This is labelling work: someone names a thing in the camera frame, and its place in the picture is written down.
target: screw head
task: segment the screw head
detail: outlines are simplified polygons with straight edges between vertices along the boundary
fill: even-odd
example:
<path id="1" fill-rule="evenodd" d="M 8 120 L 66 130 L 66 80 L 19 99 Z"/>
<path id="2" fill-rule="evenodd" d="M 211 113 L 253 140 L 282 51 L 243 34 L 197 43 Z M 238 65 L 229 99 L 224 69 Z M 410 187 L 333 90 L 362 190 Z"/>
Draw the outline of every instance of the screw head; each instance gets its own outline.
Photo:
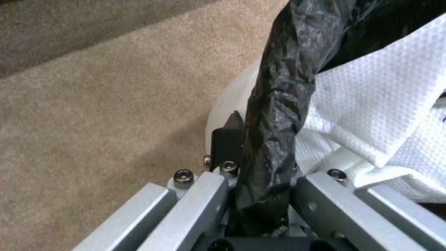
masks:
<path id="1" fill-rule="evenodd" d="M 238 166 L 232 161 L 225 161 L 220 166 L 220 174 L 228 179 L 237 177 L 239 172 Z"/>
<path id="2" fill-rule="evenodd" d="M 347 179 L 347 174 L 345 174 L 343 171 L 339 169 L 330 169 L 327 172 L 328 175 L 330 175 L 333 179 L 335 179 L 338 182 L 345 182 Z"/>
<path id="3" fill-rule="evenodd" d="M 188 189 L 194 183 L 194 173 L 189 169 L 181 169 L 173 175 L 173 185 L 178 189 Z"/>
<path id="4" fill-rule="evenodd" d="M 209 171 L 211 169 L 211 156 L 205 155 L 203 157 L 203 169 Z"/>

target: metal frame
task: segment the metal frame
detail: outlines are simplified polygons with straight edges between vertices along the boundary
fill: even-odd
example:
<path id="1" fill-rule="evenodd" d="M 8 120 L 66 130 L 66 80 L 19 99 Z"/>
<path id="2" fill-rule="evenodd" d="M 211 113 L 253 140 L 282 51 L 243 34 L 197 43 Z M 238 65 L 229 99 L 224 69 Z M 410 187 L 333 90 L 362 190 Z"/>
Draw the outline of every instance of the metal frame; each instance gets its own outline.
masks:
<path id="1" fill-rule="evenodd" d="M 387 185 L 355 195 L 428 250 L 446 249 L 446 222 Z"/>
<path id="2" fill-rule="evenodd" d="M 228 194 L 224 177 L 202 173 L 138 250 L 189 251 L 203 232 L 217 229 Z"/>
<path id="3" fill-rule="evenodd" d="M 360 250 L 424 250 L 326 173 L 298 179 L 290 204 L 319 237 L 341 233 Z"/>
<path id="4" fill-rule="evenodd" d="M 135 250 L 176 202 L 175 192 L 149 183 L 73 250 Z"/>

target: floor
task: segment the floor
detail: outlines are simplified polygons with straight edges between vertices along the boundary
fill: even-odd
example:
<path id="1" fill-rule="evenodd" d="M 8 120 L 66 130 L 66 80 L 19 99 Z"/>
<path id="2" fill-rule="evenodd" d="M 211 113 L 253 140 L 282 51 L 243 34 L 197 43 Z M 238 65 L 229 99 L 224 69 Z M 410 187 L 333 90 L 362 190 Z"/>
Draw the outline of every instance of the floor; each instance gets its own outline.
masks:
<path id="1" fill-rule="evenodd" d="M 285 1 L 189 2 L 176 16 L 3 72 L 0 250 L 69 250 L 147 182 L 201 171 L 212 102 L 261 55 Z"/>

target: white cloth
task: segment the white cloth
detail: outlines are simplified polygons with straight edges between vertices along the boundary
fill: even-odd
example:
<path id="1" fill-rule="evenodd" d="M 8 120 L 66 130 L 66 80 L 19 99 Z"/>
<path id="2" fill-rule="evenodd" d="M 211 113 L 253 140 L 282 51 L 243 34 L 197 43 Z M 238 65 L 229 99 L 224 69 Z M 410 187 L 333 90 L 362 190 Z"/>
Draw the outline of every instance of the white cloth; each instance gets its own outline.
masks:
<path id="1" fill-rule="evenodd" d="M 210 134 L 245 116 L 260 59 L 215 102 Z M 316 75 L 296 162 L 304 174 L 343 169 L 356 187 L 385 181 L 416 201 L 446 202 L 446 14 L 389 46 Z"/>

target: plastic bag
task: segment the plastic bag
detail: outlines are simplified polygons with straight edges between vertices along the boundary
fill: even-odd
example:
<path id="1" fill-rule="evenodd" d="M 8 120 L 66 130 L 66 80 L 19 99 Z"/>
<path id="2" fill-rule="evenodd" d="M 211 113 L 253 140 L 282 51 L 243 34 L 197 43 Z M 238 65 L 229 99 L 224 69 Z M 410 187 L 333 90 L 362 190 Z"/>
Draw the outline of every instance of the plastic bag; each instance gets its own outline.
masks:
<path id="1" fill-rule="evenodd" d="M 305 122 L 314 75 L 385 47 L 444 9 L 444 1 L 434 0 L 301 0 L 285 6 L 248 101 L 231 234 L 271 233 L 286 224 L 289 181 L 299 171 L 294 136 Z"/>
<path id="2" fill-rule="evenodd" d="M 268 233 L 286 223 L 297 170 L 294 136 L 314 92 L 314 75 L 337 52 L 353 0 L 291 0 L 273 23 L 248 101 L 242 168 L 230 232 Z"/>

